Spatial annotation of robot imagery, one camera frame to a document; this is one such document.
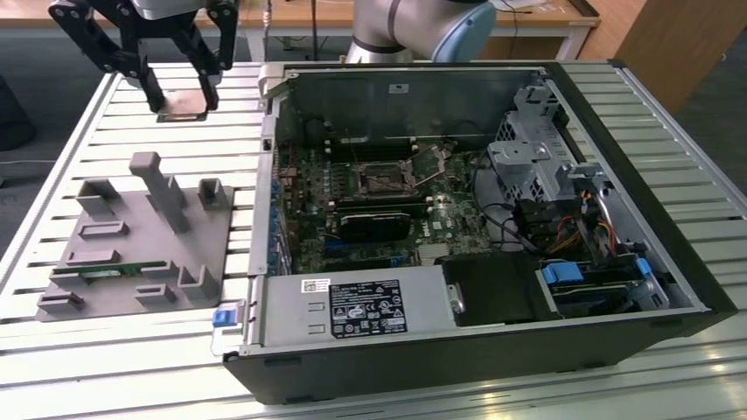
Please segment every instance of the sticker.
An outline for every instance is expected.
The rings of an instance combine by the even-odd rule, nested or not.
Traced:
[[[410,85],[406,83],[388,85],[388,92],[391,95],[410,93]]]
[[[302,293],[315,293],[330,290],[328,278],[307,278],[302,280]]]
[[[335,339],[407,333],[399,280],[332,284],[328,288]]]

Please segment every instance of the motherboard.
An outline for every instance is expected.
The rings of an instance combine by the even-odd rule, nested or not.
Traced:
[[[324,146],[288,144],[276,160],[295,274],[432,265],[491,249],[470,189],[472,152],[448,140]]]

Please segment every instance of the blue latch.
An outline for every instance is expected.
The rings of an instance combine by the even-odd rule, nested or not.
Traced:
[[[584,280],[584,274],[575,262],[552,262],[542,269],[547,284],[574,283]]]
[[[635,265],[639,266],[640,274],[643,275],[643,277],[648,277],[654,272],[650,262],[646,258],[639,258],[638,260],[635,260]]]
[[[215,328],[222,328],[223,326],[235,326],[236,320],[236,309],[218,309],[212,313],[212,326]]]

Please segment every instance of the barcode label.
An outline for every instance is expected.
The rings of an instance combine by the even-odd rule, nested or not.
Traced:
[[[307,278],[302,280],[302,293],[316,293],[318,291],[330,291],[328,278]]]

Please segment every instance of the floor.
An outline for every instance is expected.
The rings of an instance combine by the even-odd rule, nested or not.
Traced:
[[[336,60],[347,52],[348,40],[322,39],[322,60]],[[271,60],[308,60],[310,42],[295,42],[284,51],[279,40],[270,46]],[[172,45],[148,44],[152,62],[183,61]],[[86,109],[102,74],[64,38],[0,38],[0,74],[30,114],[39,134],[16,150],[0,151],[0,162],[16,160],[54,160],[60,154],[83,110]],[[238,49],[236,61],[247,61],[247,48]],[[703,85],[676,115],[687,132],[704,151],[747,192],[747,31],[727,53],[727,60],[716,66]],[[52,168],[51,164],[0,164],[0,255],[13,239],[15,231]]]

